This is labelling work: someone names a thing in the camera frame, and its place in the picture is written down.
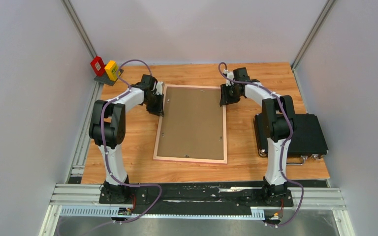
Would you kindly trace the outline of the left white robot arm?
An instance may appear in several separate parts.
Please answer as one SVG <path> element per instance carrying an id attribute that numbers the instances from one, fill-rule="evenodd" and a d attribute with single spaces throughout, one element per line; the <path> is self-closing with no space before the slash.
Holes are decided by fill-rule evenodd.
<path id="1" fill-rule="evenodd" d="M 98 146 L 104 158 L 106 178 L 102 184 L 101 204 L 123 204 L 131 197 L 122 154 L 122 142 L 126 135 L 126 114 L 136 106 L 146 106 L 148 113 L 163 117 L 164 82 L 144 74 L 141 81 L 128 85 L 127 90 L 109 100 L 94 103 L 89 127 L 89 137 Z"/>

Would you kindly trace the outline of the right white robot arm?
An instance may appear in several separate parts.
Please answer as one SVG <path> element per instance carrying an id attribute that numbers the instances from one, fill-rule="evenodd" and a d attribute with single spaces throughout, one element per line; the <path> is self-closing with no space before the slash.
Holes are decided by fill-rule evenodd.
<path id="1" fill-rule="evenodd" d="M 244 67 L 232 72 L 227 69 L 218 71 L 227 80 L 220 87 L 220 106 L 237 103 L 241 96 L 261 106 L 268 142 L 268 163 L 260 199 L 267 205 L 274 205 L 287 195 L 285 168 L 295 116 L 292 99 L 269 90 L 258 80 L 250 79 Z"/>

